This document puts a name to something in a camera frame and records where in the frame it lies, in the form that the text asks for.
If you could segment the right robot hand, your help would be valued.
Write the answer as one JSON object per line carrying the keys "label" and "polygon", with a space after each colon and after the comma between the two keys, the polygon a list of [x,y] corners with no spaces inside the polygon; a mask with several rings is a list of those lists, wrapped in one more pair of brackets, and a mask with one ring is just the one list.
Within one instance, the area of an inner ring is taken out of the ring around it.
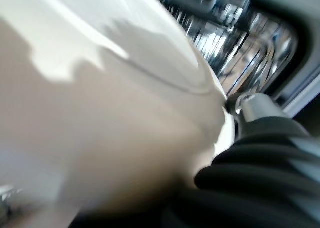
{"label": "right robot hand", "polygon": [[320,144],[263,93],[226,102],[238,139],[168,204],[118,217],[79,217],[74,228],[317,228]]}

